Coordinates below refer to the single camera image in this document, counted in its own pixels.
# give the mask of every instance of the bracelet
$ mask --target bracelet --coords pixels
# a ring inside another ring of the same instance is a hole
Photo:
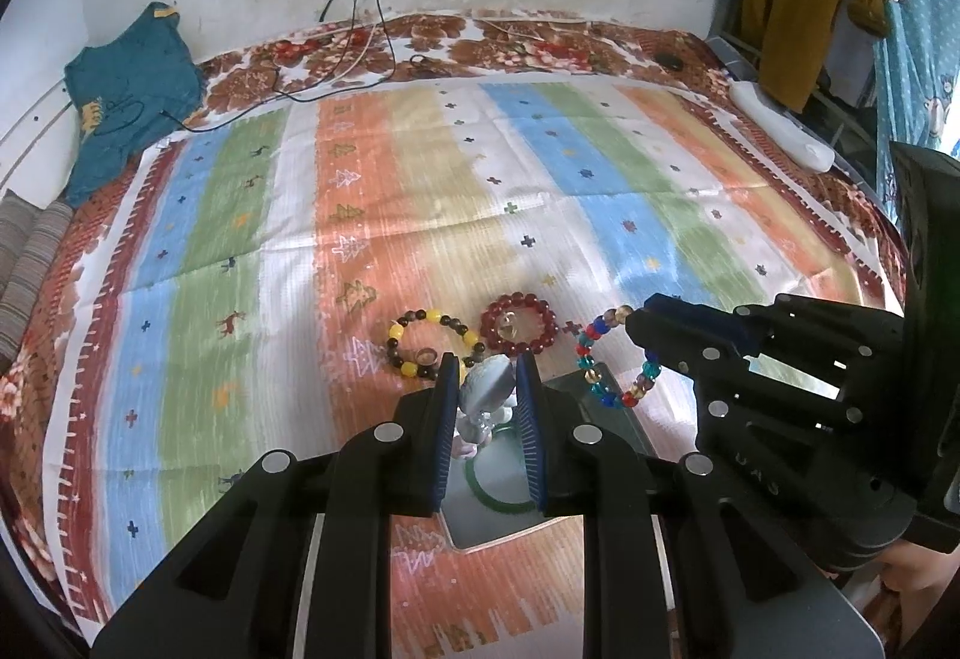
[[[600,374],[593,368],[596,361],[593,359],[590,351],[593,344],[604,334],[616,328],[621,323],[625,323],[627,315],[634,311],[629,304],[622,304],[617,309],[608,309],[603,315],[598,315],[593,319],[593,323],[587,326],[584,332],[577,340],[577,366],[584,370],[584,379],[590,384],[590,390],[607,408],[635,408],[637,403],[647,395],[654,387],[656,378],[661,374],[661,365],[659,365],[656,355],[650,351],[646,352],[646,361],[634,384],[622,394],[612,391],[603,384]]]
[[[511,342],[500,336],[496,328],[496,321],[500,315],[511,307],[527,307],[534,310],[544,321],[544,331],[532,342]],[[496,301],[492,301],[487,310],[480,316],[480,333],[487,339],[487,345],[492,351],[501,351],[504,355],[514,357],[522,352],[533,352],[535,355],[544,352],[557,341],[557,313],[550,309],[544,299],[538,299],[535,294],[522,294],[520,291],[508,296],[504,294]]]
[[[496,437],[502,432],[516,432],[517,428],[514,424],[501,424],[498,427],[493,427],[493,437]],[[467,459],[467,462],[464,463],[464,480],[467,480],[467,485],[469,485],[470,491],[473,491],[473,495],[476,496],[477,501],[480,502],[486,509],[493,510],[494,513],[501,513],[502,515],[507,516],[518,516],[523,515],[523,513],[529,513],[532,510],[536,510],[536,502],[534,501],[501,501],[496,499],[496,496],[492,496],[483,490],[483,487],[480,485],[480,481],[477,480],[476,474],[476,459],[477,456]]]
[[[416,353],[416,359],[414,361],[403,360],[403,357],[397,352],[397,348],[400,347],[400,339],[403,338],[403,333],[407,326],[413,323],[414,320],[429,320],[430,323],[446,325],[456,331],[464,340],[464,344],[472,349],[470,355],[466,355],[461,359],[464,366],[468,369],[483,360],[483,352],[486,351],[487,348],[480,341],[480,336],[476,331],[470,330],[469,326],[461,323],[459,318],[451,318],[450,315],[443,314],[439,309],[418,309],[416,312],[409,309],[405,314],[397,318],[397,323],[390,326],[390,331],[388,332],[390,338],[387,339],[387,359],[392,366],[400,370],[400,374],[405,378],[424,378],[430,379],[431,381],[437,379],[437,352],[434,351],[434,349],[421,348]],[[434,355],[433,361],[431,363],[421,363],[421,361],[424,360],[421,359],[421,355],[430,354],[430,352]]]

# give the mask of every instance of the blue stripe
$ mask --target blue stripe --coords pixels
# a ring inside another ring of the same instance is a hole
[[[104,525],[109,595],[115,605],[123,603],[170,550],[161,518],[158,447],[170,312],[200,199],[229,133],[229,128],[213,131],[203,141],[189,140],[182,149],[122,296],[117,352],[101,392],[99,428],[106,446]],[[147,320],[150,326],[143,330]],[[133,424],[127,420],[131,410],[137,416]],[[126,477],[129,470],[133,475]],[[136,537],[128,531],[131,520]]]
[[[562,111],[531,85],[482,87],[510,118],[512,128],[544,164],[560,191],[580,204],[602,253],[598,259],[606,262],[629,304],[639,306],[651,294],[664,293],[693,304],[717,305],[646,198],[631,189],[616,166]],[[574,154],[563,154],[565,149]],[[666,190],[647,195],[659,193],[672,195]]]

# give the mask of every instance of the green bangle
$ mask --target green bangle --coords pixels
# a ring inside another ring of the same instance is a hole
[[[496,437],[500,432],[515,432],[516,430],[513,424],[500,424],[498,427],[493,427],[493,436]],[[495,496],[491,496],[484,491],[480,486],[480,481],[477,480],[476,472],[474,472],[473,462],[475,460],[476,456],[467,459],[467,464],[464,466],[464,477],[467,478],[467,485],[469,485],[470,491],[473,491],[473,495],[477,497],[480,504],[493,510],[493,512],[508,516],[518,516],[536,510],[534,501],[500,501],[500,499],[496,499]]]

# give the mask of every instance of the silver rivet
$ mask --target silver rivet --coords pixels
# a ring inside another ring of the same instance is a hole
[[[392,421],[389,424],[380,424],[376,429],[373,429],[373,436],[376,437],[378,442],[396,442],[403,436],[403,427]]]
[[[573,429],[573,439],[582,442],[584,445],[596,445],[603,439],[603,432],[591,424],[580,424]]]
[[[275,475],[277,472],[283,472],[290,466],[290,454],[284,451],[270,451],[260,462],[264,472],[270,472]]]
[[[709,475],[713,472],[713,462],[703,453],[691,453],[683,465],[690,475]]]

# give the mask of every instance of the person's skin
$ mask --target person's skin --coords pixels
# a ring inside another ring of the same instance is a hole
[[[960,547],[952,553],[938,553],[897,540],[877,557],[877,561],[885,564],[880,573],[883,585],[899,593],[902,646],[930,615],[960,569]]]

